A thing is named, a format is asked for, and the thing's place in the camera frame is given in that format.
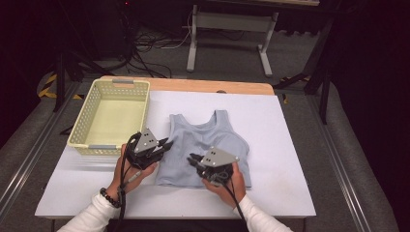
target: wristband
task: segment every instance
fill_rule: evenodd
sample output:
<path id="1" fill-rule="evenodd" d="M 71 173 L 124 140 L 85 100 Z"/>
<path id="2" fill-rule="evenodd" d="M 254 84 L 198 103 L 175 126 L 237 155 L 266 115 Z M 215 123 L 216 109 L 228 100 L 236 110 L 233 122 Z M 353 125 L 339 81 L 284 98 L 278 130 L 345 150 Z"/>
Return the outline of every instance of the wristband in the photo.
<path id="1" fill-rule="evenodd" d="M 120 208 L 121 207 L 121 202 L 120 201 L 115 201 L 114 199 L 112 199 L 108 194 L 106 194 L 106 188 L 101 188 L 100 189 L 100 194 L 102 195 L 102 197 L 104 197 L 109 203 L 111 203 L 111 205 L 114 208 Z"/>

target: basket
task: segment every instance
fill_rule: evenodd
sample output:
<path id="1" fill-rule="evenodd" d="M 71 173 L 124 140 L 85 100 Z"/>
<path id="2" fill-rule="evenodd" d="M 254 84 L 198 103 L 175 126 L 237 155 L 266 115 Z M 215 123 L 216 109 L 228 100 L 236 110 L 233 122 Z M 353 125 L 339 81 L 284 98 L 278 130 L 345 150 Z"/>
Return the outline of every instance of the basket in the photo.
<path id="1" fill-rule="evenodd" d="M 81 155 L 121 155 L 121 145 L 145 127 L 149 89 L 148 81 L 95 80 L 68 145 Z"/>

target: white sleeve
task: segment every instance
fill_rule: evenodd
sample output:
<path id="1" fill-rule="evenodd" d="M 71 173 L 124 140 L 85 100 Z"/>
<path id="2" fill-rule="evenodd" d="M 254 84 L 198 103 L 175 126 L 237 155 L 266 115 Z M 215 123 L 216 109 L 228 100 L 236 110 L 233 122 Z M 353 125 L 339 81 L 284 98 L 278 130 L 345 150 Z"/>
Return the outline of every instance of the white sleeve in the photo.
<path id="1" fill-rule="evenodd" d="M 93 196 L 91 204 L 71 219 L 59 232 L 91 231 L 103 232 L 108 221 L 118 215 L 120 209 L 114 208 L 103 196 Z"/>
<path id="2" fill-rule="evenodd" d="M 291 231 L 288 227 L 276 220 L 274 217 L 267 215 L 248 198 L 247 195 L 239 203 L 249 232 L 288 232 Z M 239 215 L 238 208 L 234 209 L 234 213 Z"/>

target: tank top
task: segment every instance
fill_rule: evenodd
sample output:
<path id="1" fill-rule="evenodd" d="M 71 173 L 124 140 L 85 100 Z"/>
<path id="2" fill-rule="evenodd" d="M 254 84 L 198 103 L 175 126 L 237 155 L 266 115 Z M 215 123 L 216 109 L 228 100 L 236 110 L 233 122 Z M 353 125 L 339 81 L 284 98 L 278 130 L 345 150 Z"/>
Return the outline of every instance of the tank top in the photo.
<path id="1" fill-rule="evenodd" d="M 244 174 L 245 184 L 251 187 L 247 156 L 249 145 L 229 122 L 226 110 L 215 110 L 209 122 L 201 125 L 190 124 L 182 114 L 170 115 L 171 149 L 160 162 L 156 185 L 184 188 L 204 188 L 196 168 L 187 157 L 191 153 L 205 156 L 211 147 L 222 149 L 240 159 L 239 168 Z"/>

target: table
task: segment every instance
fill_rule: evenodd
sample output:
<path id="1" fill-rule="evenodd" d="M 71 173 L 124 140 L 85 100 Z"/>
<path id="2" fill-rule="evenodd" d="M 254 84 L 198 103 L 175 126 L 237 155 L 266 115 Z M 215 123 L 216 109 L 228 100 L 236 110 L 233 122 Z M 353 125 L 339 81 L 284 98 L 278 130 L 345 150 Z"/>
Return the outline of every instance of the table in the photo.
<path id="1" fill-rule="evenodd" d="M 171 113 L 183 113 L 191 123 L 199 124 L 209 120 L 216 108 L 226 109 L 232 127 L 250 146 L 248 163 L 252 188 L 248 189 L 249 197 L 272 216 L 315 216 L 307 182 L 278 98 L 270 85 L 143 79 L 149 80 L 152 86 L 147 126 L 157 138 L 169 135 L 168 115 Z M 251 92 L 257 89 L 261 92 L 244 94 L 248 88 Z M 218 90 L 228 94 L 206 93 Z M 90 203 L 93 194 L 109 184 L 116 160 L 116 157 L 82 156 L 67 146 L 35 215 L 44 218 L 77 215 Z M 238 218 L 206 189 L 154 186 L 155 174 L 127 195 L 125 218 Z"/>

